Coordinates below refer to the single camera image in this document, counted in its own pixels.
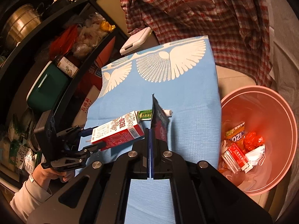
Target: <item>silver screw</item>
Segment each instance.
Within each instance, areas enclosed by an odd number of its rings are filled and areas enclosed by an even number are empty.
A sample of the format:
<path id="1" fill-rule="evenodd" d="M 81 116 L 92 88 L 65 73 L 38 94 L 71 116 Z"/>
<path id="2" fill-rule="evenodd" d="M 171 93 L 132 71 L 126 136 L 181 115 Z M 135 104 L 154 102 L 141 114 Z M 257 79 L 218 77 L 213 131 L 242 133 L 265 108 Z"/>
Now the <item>silver screw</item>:
<path id="1" fill-rule="evenodd" d="M 206 162 L 206 161 L 200 161 L 198 163 L 198 165 L 201 167 L 201 168 L 207 168 L 209 166 L 209 164 Z"/>
<path id="2" fill-rule="evenodd" d="M 172 156 L 172 152 L 171 151 L 165 151 L 165 152 L 163 152 L 163 156 L 164 157 L 171 157 Z"/>
<path id="3" fill-rule="evenodd" d="M 129 157 L 135 157 L 135 156 L 137 156 L 137 152 L 136 151 L 130 151 L 130 152 L 128 152 L 128 156 Z"/>
<path id="4" fill-rule="evenodd" d="M 102 163 L 100 162 L 100 161 L 94 161 L 93 163 L 92 163 L 92 167 L 94 168 L 94 169 L 97 169 L 97 168 L 99 168 L 99 167 L 101 167 L 102 166 Z"/>

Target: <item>white plastic device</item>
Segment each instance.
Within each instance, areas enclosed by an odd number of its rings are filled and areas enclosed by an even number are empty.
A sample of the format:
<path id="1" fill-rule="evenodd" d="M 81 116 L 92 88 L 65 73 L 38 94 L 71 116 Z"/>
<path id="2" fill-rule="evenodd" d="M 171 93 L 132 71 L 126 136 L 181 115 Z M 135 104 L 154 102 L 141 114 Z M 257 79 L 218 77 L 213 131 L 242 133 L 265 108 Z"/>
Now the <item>white plastic device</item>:
<path id="1" fill-rule="evenodd" d="M 123 45 L 121 50 L 119 51 L 121 55 L 125 55 L 137 48 L 139 48 L 146 39 L 151 35 L 152 29 L 150 27 L 146 27 L 143 30 L 140 30 L 136 34 L 132 35 Z"/>

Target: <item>gray cloth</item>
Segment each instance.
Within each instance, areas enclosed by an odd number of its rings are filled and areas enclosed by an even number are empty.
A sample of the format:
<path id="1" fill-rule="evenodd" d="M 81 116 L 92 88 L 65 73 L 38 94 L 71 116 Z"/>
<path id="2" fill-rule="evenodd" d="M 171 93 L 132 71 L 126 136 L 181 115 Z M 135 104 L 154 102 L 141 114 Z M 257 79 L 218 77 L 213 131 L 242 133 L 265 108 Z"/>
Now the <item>gray cloth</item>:
<path id="1" fill-rule="evenodd" d="M 299 125 L 299 20 L 286 0 L 270 0 L 274 27 L 270 21 L 273 41 L 272 88 L 289 103 Z M 292 163 L 290 184 L 280 215 L 288 207 L 299 189 L 299 145 Z"/>
<path id="2" fill-rule="evenodd" d="M 22 221 L 26 223 L 30 213 L 51 196 L 50 189 L 46 191 L 35 181 L 25 181 L 19 192 L 15 193 L 10 205 Z"/>

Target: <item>person's hand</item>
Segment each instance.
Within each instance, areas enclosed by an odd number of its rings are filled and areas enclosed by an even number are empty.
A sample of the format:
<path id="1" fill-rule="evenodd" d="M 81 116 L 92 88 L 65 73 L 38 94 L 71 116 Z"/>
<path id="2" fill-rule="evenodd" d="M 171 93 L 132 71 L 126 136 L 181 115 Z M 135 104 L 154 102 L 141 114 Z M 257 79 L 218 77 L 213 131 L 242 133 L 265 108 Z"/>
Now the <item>person's hand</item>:
<path id="1" fill-rule="evenodd" d="M 68 172 L 57 172 L 53 168 L 43 169 L 39 164 L 32 173 L 33 179 L 38 183 L 40 187 L 47 190 L 51 179 L 60 178 L 63 182 L 68 182 L 75 176 L 75 170 Z"/>

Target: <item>blue tablecloth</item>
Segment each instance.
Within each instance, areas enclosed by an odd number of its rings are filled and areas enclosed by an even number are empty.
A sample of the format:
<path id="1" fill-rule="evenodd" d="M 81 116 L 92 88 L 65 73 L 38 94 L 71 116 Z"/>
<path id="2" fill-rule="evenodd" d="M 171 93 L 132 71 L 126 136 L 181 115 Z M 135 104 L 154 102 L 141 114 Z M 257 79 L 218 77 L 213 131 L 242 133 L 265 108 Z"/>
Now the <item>blue tablecloth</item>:
<path id="1" fill-rule="evenodd" d="M 89 108 L 85 128 L 102 125 L 130 111 L 160 106 L 173 111 L 169 149 L 185 160 L 206 160 L 217 167 L 221 106 L 217 73 L 207 36 L 159 45 L 116 60 L 102 68 L 103 87 Z M 149 127 L 150 122 L 143 122 Z M 81 139 L 79 149 L 90 144 Z M 132 142 L 93 154 L 103 163 L 131 150 Z M 169 180 L 132 180 L 125 223 L 174 223 Z"/>

